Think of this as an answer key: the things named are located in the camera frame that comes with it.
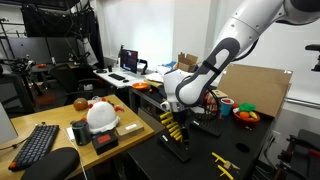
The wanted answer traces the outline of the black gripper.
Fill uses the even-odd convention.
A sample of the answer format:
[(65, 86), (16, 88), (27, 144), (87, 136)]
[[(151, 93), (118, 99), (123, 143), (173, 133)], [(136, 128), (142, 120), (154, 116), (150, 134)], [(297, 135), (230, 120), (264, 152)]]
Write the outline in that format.
[(186, 126), (189, 110), (179, 102), (164, 101), (160, 104), (161, 108), (167, 112), (171, 112), (173, 118), (181, 127)]

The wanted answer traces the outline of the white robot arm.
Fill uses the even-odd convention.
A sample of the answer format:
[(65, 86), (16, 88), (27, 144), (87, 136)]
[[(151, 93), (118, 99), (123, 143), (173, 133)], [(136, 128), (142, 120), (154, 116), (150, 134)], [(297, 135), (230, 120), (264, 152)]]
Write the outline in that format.
[(320, 0), (245, 0), (227, 20), (210, 54), (193, 74), (180, 69), (164, 74), (166, 111), (184, 127), (186, 110), (203, 102), (208, 86), (270, 25), (306, 25), (319, 18)]

